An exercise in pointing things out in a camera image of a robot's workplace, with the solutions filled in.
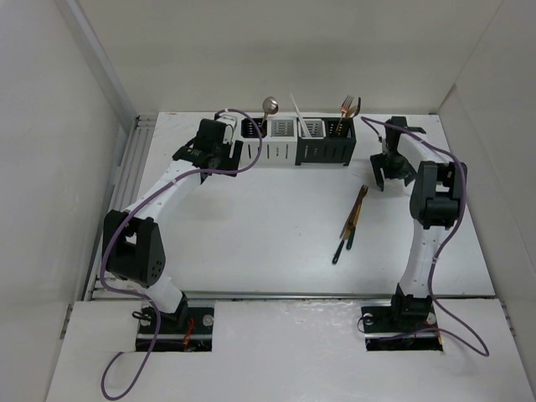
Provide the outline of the black fork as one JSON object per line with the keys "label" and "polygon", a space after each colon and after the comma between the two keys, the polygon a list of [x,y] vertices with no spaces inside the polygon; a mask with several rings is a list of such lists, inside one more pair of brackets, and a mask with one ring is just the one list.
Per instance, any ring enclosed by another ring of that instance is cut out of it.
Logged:
{"label": "black fork", "polygon": [[361,105],[362,105],[362,98],[359,97],[357,101],[357,105],[355,106],[355,111],[353,113],[353,117],[357,116],[359,112],[361,111]]}

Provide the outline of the gold fork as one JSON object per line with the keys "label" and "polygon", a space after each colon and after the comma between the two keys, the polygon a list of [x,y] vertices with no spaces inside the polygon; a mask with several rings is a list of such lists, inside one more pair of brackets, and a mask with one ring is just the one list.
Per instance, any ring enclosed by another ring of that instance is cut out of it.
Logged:
{"label": "gold fork", "polygon": [[355,111],[355,106],[357,105],[357,103],[353,106],[351,106],[348,111],[346,112],[346,114],[344,115],[344,120],[345,121],[349,121],[351,119],[353,119],[353,113]]}

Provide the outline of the silver spoon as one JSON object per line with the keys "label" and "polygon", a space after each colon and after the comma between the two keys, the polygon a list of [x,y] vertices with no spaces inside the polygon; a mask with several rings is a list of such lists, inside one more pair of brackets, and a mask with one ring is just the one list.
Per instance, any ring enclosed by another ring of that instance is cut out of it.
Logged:
{"label": "silver spoon", "polygon": [[267,120],[269,116],[273,116],[269,114],[269,111],[271,110],[271,107],[274,105],[278,105],[278,102],[274,96],[268,96],[266,97],[262,102],[262,110],[263,110],[263,117],[260,123],[260,130],[263,136],[266,135],[267,131]]}

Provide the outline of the white chopstick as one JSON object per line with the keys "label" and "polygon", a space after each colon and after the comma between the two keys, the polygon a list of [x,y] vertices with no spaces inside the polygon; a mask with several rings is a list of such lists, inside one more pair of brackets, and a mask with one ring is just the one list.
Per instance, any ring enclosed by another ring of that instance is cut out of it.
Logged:
{"label": "white chopstick", "polygon": [[303,116],[301,114],[301,111],[299,110],[299,107],[298,107],[298,105],[296,103],[296,100],[295,100],[295,98],[294,98],[292,93],[290,93],[290,99],[291,99],[291,102],[293,104],[294,110],[296,112],[296,116],[298,118],[298,121],[300,122],[302,132],[303,132],[303,136],[307,137],[307,138],[311,138],[312,137],[311,133],[310,133],[308,127],[307,127],[307,124],[306,124],[306,122],[305,122],[305,120],[304,120],[304,118],[303,118]]}

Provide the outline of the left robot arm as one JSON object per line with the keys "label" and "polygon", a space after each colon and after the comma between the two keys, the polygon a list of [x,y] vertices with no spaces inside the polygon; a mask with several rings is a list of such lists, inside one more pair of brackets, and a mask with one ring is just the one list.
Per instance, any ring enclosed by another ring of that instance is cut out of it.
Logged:
{"label": "left robot arm", "polygon": [[164,273],[160,226],[210,174],[236,174],[243,146],[234,139],[237,124],[229,114],[202,119],[196,136],[173,154],[152,187],[126,210],[105,216],[101,270],[136,284],[135,291],[123,293],[152,300],[160,311],[158,321],[169,332],[182,330],[188,313],[180,306],[183,293]]}

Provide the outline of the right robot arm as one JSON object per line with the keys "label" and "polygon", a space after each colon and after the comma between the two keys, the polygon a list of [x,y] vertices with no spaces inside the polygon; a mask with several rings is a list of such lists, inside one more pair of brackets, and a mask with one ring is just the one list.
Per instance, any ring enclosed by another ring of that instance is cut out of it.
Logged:
{"label": "right robot arm", "polygon": [[431,145],[426,134],[407,125],[402,116],[382,123],[382,152],[370,157],[374,179],[412,185],[410,216],[414,222],[410,255],[388,309],[389,323],[408,329],[418,311],[430,307],[430,282],[442,250],[459,229],[466,208],[466,165],[451,152]]}

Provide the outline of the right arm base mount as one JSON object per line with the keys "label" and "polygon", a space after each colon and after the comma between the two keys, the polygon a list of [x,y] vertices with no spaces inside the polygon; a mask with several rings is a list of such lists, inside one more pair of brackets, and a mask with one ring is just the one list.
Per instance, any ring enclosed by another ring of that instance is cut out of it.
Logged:
{"label": "right arm base mount", "polygon": [[415,298],[396,292],[389,302],[363,304],[359,321],[369,352],[441,352],[435,319],[430,296]]}

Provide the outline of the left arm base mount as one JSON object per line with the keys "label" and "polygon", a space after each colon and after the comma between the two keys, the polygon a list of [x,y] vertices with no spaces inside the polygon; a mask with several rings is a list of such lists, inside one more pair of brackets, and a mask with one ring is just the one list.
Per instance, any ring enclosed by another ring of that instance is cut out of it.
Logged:
{"label": "left arm base mount", "polygon": [[[146,352],[156,330],[157,317],[152,307],[143,307],[131,316],[138,320],[135,348]],[[211,352],[214,329],[214,308],[212,306],[187,306],[177,314],[162,313],[161,326],[153,347],[156,353]]]}

